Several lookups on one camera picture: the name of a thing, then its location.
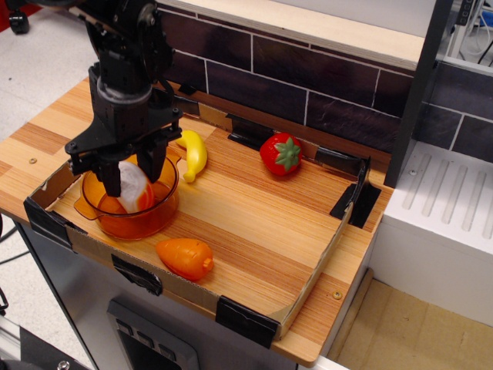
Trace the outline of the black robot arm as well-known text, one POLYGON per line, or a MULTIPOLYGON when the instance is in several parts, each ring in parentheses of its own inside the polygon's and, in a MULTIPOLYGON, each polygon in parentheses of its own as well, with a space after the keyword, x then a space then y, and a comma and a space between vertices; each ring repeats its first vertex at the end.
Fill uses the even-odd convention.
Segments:
POLYGON ((73 174, 92 171, 111 197, 121 194, 119 163, 136 156, 152 183, 183 112, 164 79, 174 50, 155 1, 38 1, 84 21, 98 61, 89 68, 93 119, 65 147, 73 174))

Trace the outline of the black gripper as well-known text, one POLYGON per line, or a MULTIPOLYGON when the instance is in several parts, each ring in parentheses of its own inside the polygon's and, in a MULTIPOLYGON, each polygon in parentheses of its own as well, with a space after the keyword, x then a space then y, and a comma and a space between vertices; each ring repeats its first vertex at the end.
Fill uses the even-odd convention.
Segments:
POLYGON ((65 145, 74 174, 93 171, 110 197, 121 194, 119 161, 132 155, 151 183, 161 176, 168 143, 180 137, 183 111, 164 103, 151 88, 134 100, 118 101, 89 84, 93 119, 89 128, 65 145))

